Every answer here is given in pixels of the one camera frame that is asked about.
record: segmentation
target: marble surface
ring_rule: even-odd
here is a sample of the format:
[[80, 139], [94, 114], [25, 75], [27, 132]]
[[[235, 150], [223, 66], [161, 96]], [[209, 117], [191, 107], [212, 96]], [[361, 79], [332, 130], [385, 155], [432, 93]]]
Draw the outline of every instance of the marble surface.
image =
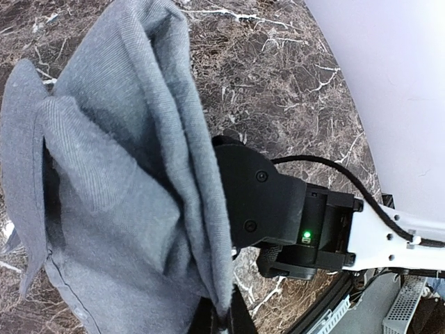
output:
[[[57, 78], [107, 3], [0, 0], [0, 97], [20, 58], [30, 58], [43, 80]], [[177, 3], [190, 22], [193, 74], [213, 135], [239, 138], [270, 158], [317, 154], [333, 159], [380, 198], [366, 136], [341, 69], [301, 0]], [[281, 171], [354, 191], [344, 177], [321, 165], [294, 163]], [[3, 225], [6, 221], [3, 214]], [[332, 278], [320, 273], [310, 283], [266, 280], [256, 272], [254, 260], [255, 250], [244, 251], [234, 279], [260, 333], [284, 331]], [[84, 333], [45, 273], [26, 300], [18, 299], [17, 271], [26, 265], [24, 251], [0, 261], [0, 333]]]

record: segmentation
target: robotic arm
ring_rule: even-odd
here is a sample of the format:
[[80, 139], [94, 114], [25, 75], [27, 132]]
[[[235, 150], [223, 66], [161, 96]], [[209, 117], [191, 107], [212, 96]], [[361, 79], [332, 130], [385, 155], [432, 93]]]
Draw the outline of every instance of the robotic arm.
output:
[[394, 273], [445, 277], [445, 248], [431, 240], [445, 240], [443, 223], [380, 206], [393, 228], [373, 208], [375, 201], [280, 174], [262, 154], [221, 138], [213, 143], [232, 241], [237, 249], [261, 249], [257, 264], [263, 276], [311, 280], [318, 269], [387, 267]]

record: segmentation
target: screw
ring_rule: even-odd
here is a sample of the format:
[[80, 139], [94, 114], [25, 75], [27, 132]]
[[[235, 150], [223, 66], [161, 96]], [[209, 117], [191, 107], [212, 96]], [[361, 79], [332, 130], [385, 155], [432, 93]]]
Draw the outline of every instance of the screw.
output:
[[268, 175], [265, 171], [261, 170], [257, 173], [257, 181], [258, 182], [265, 182], [267, 181]]
[[244, 230], [252, 233], [257, 230], [257, 222], [256, 221], [246, 221], [244, 223]]

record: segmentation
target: gray garment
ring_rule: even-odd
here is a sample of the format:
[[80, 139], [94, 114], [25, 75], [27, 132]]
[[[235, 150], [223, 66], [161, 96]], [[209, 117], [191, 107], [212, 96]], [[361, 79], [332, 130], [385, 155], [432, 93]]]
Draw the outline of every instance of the gray garment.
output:
[[173, 3], [115, 0], [51, 96], [19, 62], [1, 118], [22, 293], [44, 264], [90, 333], [185, 333], [201, 296], [225, 314], [225, 197]]

